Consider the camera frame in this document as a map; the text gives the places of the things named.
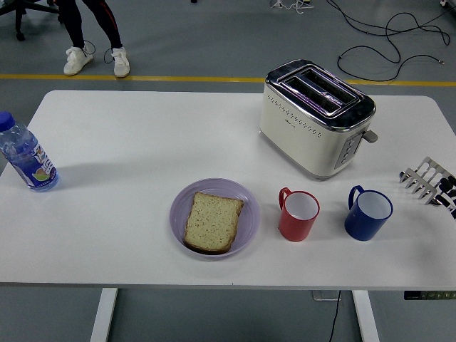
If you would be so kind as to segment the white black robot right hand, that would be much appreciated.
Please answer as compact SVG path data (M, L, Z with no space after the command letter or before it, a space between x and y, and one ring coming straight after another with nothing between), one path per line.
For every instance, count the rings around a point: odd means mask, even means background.
M442 178L438 189L440 192L435 196L435 200L445 207L455 219L455 177Z

